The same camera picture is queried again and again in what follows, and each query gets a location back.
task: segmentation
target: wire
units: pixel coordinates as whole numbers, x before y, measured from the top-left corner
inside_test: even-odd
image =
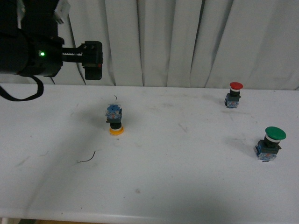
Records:
[[[88,162],[88,161],[92,160],[92,158],[90,158],[89,160],[85,160],[85,161],[79,161],[79,162]]]

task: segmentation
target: black cable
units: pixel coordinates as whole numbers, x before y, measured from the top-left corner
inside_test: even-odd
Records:
[[[27,97],[25,99],[18,99],[18,98],[12,97],[8,92],[5,91],[5,89],[3,89],[0,86],[0,96],[2,96],[3,98],[5,98],[7,100],[16,101],[16,102],[29,101],[29,100],[33,100],[33,99],[36,99],[36,98],[40,97],[43,94],[43,83],[42,83],[42,81],[39,80],[35,76],[32,76],[30,78],[32,78],[37,83],[37,92],[36,92],[36,94],[34,94],[34,95],[30,96],[30,97]]]

